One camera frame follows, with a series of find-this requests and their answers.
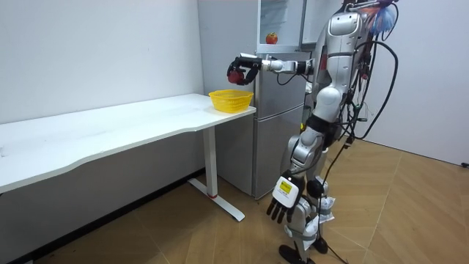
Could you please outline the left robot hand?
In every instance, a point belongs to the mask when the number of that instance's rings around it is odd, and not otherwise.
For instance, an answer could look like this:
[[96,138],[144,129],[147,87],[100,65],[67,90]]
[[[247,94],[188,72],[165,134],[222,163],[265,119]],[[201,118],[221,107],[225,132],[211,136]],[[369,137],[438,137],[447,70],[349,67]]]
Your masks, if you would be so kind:
[[273,221],[281,224],[285,219],[288,223],[306,217],[305,209],[300,201],[305,188],[304,176],[280,176],[272,192],[272,199],[266,214]]

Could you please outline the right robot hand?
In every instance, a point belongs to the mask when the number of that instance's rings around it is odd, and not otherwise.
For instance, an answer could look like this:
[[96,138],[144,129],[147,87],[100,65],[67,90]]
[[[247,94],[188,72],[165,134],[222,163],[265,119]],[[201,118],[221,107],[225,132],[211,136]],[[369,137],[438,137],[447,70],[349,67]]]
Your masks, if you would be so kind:
[[262,68],[262,59],[258,57],[237,56],[228,67],[228,82],[239,86],[250,84]]

